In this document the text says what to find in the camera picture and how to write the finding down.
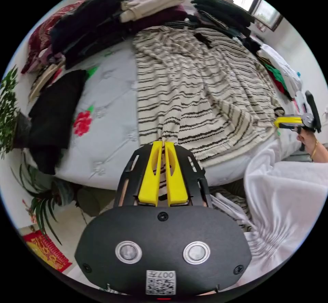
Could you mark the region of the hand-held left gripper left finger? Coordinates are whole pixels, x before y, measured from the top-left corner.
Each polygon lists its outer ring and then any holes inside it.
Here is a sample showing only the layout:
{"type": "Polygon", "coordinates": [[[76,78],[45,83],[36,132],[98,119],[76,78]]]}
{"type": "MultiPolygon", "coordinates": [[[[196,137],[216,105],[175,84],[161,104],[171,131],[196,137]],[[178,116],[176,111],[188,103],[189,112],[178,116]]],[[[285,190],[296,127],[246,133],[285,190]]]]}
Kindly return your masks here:
{"type": "Polygon", "coordinates": [[[162,145],[162,141],[154,141],[151,145],[145,173],[138,193],[138,200],[141,204],[158,204],[162,145]]]}

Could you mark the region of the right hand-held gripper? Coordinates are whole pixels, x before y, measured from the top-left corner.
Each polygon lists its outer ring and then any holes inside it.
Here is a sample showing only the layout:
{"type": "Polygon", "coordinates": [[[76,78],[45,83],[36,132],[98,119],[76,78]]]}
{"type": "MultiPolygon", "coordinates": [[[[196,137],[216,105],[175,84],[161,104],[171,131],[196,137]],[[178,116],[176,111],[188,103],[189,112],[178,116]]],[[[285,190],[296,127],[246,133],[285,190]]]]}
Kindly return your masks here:
{"type": "Polygon", "coordinates": [[[277,117],[274,121],[277,128],[280,129],[293,129],[297,133],[301,129],[311,131],[313,133],[321,132],[321,121],[318,113],[305,113],[303,115],[281,116],[277,117]]]}

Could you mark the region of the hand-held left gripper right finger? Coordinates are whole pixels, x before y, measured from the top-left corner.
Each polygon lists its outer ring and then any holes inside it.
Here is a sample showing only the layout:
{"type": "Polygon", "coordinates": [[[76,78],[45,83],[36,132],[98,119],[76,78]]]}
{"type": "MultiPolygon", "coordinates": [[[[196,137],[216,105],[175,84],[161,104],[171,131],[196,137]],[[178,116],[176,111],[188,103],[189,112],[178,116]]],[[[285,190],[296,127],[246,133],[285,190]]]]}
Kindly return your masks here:
{"type": "Polygon", "coordinates": [[[173,142],[165,142],[165,168],[168,205],[187,204],[189,197],[173,142]]]}

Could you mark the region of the person's right hand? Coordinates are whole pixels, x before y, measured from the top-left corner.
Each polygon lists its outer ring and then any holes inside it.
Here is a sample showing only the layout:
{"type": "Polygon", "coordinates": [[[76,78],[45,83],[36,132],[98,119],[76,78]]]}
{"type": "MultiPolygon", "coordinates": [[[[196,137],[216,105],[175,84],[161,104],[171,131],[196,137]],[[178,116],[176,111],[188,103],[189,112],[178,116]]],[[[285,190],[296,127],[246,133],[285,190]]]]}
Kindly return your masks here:
{"type": "Polygon", "coordinates": [[[311,159],[313,159],[318,146],[318,140],[315,134],[310,130],[300,128],[298,130],[297,139],[304,145],[305,151],[310,155],[311,159]]]}

